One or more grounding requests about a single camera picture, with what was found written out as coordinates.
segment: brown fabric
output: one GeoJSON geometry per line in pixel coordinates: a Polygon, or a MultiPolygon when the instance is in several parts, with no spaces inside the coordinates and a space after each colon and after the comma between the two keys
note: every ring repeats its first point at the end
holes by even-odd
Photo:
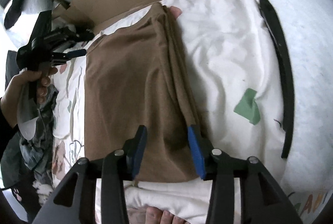
{"type": "Polygon", "coordinates": [[[187,127],[199,119],[183,48],[174,17],[160,3],[136,24],[92,44],[84,84],[86,157],[99,159],[122,148],[143,124],[148,140],[138,180],[197,177],[187,127]]]}

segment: finger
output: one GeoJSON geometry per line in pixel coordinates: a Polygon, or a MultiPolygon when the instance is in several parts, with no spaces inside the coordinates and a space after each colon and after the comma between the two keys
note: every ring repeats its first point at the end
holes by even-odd
{"type": "Polygon", "coordinates": [[[36,81],[40,79],[42,75],[41,71],[35,72],[35,71],[23,71],[19,73],[18,75],[13,77],[13,82],[17,85],[24,85],[28,82],[36,81]]]}
{"type": "Polygon", "coordinates": [[[47,88],[40,87],[37,89],[37,97],[46,96],[47,95],[47,88]]]}
{"type": "Polygon", "coordinates": [[[174,219],[174,215],[172,213],[170,213],[169,211],[165,210],[163,212],[160,224],[172,224],[173,219],[174,219]]]}
{"type": "Polygon", "coordinates": [[[43,104],[44,102],[46,102],[46,97],[42,96],[42,97],[38,97],[37,98],[37,103],[39,104],[43,104]]]}
{"type": "Polygon", "coordinates": [[[56,68],[56,67],[51,67],[50,70],[49,70],[49,74],[48,74],[48,76],[55,75],[56,73],[58,73],[58,68],[56,68]]]}
{"type": "Polygon", "coordinates": [[[148,207],[146,210],[145,224],[159,224],[163,212],[156,207],[148,207]]]}
{"type": "Polygon", "coordinates": [[[185,220],[178,216],[174,216],[174,219],[172,220],[172,224],[183,224],[184,222],[185,220]]]}
{"type": "Polygon", "coordinates": [[[51,79],[47,76],[44,76],[42,79],[41,79],[41,84],[44,86],[44,87],[48,87],[50,84],[51,84],[51,79]]]}

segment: pink shape print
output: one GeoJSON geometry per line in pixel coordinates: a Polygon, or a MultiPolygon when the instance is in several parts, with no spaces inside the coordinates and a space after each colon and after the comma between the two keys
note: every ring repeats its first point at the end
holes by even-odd
{"type": "Polygon", "coordinates": [[[60,66],[59,72],[62,74],[67,68],[67,63],[60,66]]]}
{"type": "Polygon", "coordinates": [[[175,6],[171,6],[169,9],[176,20],[183,13],[182,10],[175,6]]]}

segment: blue gripper pad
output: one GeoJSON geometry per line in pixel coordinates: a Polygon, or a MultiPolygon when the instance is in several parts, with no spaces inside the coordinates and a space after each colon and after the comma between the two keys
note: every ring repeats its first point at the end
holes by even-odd
{"type": "Polygon", "coordinates": [[[188,141],[191,150],[193,163],[196,173],[201,179],[206,178],[205,158],[201,151],[197,136],[200,136],[200,130],[195,125],[188,127],[188,141]]]}
{"type": "Polygon", "coordinates": [[[141,137],[138,142],[137,150],[134,153],[133,156],[133,169],[132,169],[132,178],[134,179],[135,176],[138,175],[141,167],[142,157],[144,156],[144,149],[147,143],[147,128],[145,126],[140,125],[138,132],[141,131],[141,137]]]}

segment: silver screw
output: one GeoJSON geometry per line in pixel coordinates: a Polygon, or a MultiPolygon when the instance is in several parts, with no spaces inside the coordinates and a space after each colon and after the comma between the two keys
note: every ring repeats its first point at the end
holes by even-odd
{"type": "Polygon", "coordinates": [[[115,155],[115,156],[122,156],[122,155],[124,155],[124,150],[122,150],[122,149],[120,149],[120,150],[116,150],[116,151],[114,152],[114,155],[115,155]]]}
{"type": "Polygon", "coordinates": [[[88,162],[88,159],[85,158],[85,157],[81,157],[79,160],[78,160],[78,164],[79,165],[84,165],[88,162]]]}
{"type": "Polygon", "coordinates": [[[211,154],[216,156],[221,155],[222,151],[220,149],[212,149],[211,154]]]}
{"type": "Polygon", "coordinates": [[[255,156],[250,156],[249,161],[251,164],[257,164],[259,162],[259,159],[256,158],[255,156]]]}

